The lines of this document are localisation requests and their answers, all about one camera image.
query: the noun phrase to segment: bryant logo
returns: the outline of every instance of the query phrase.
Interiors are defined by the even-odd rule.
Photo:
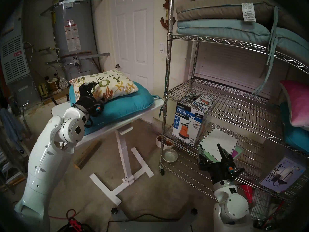
[[[21,50],[20,50],[19,52],[14,53],[14,56],[19,56],[19,55],[21,55],[21,54],[22,54],[22,52],[21,52]]]

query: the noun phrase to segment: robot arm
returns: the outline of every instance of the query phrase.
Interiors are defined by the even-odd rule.
[[[49,202],[52,192],[65,174],[76,144],[84,136],[91,116],[103,109],[91,93],[95,83],[80,87],[80,99],[67,109],[63,118],[52,117],[38,137],[29,157],[28,177],[22,199],[15,211],[32,229],[49,231]]]
[[[218,203],[214,206],[214,230],[218,232],[252,231],[253,223],[249,213],[249,205],[245,197],[237,193],[234,179],[238,177],[244,168],[234,171],[235,163],[229,154],[226,157],[223,149],[218,144],[222,160],[214,163],[199,154],[198,166],[200,170],[210,173],[214,187],[214,195]]]

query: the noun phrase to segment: metal bowl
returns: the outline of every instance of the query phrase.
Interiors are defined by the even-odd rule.
[[[166,162],[174,162],[178,159],[178,154],[175,150],[173,149],[165,149],[163,151],[163,159],[166,161]]]

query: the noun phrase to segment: pet bowl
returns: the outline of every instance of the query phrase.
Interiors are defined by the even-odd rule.
[[[159,148],[161,148],[161,141],[162,141],[162,136],[161,136],[161,135],[157,136],[156,144],[157,144],[157,146],[158,146]],[[171,142],[171,141],[169,141],[169,140],[165,140],[165,143],[164,143],[164,145],[163,145],[163,149],[164,149],[164,150],[165,150],[165,149],[172,149],[173,146],[174,146],[174,143],[173,143],[173,142]]]
[[[166,161],[166,162],[174,162],[178,159],[178,154],[175,150],[173,149],[166,149],[163,151],[163,159]]]

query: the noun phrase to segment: blue cushion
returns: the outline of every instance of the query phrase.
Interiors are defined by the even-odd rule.
[[[287,102],[280,105],[281,118],[283,122],[284,142],[309,154],[309,131],[301,127],[292,126],[290,123],[290,111]]]
[[[139,83],[134,83],[138,87],[138,91],[108,101],[104,105],[103,112],[98,117],[91,117],[93,126],[85,128],[85,135],[95,132],[109,123],[126,119],[130,115],[145,110],[153,105],[154,98],[148,90]],[[70,87],[69,97],[72,106],[72,103],[76,102],[73,86]]]
[[[277,51],[309,65],[309,42],[284,28],[277,28]]]
[[[177,33],[240,40],[258,45],[267,45],[270,32],[256,22],[235,19],[199,19],[178,21]]]

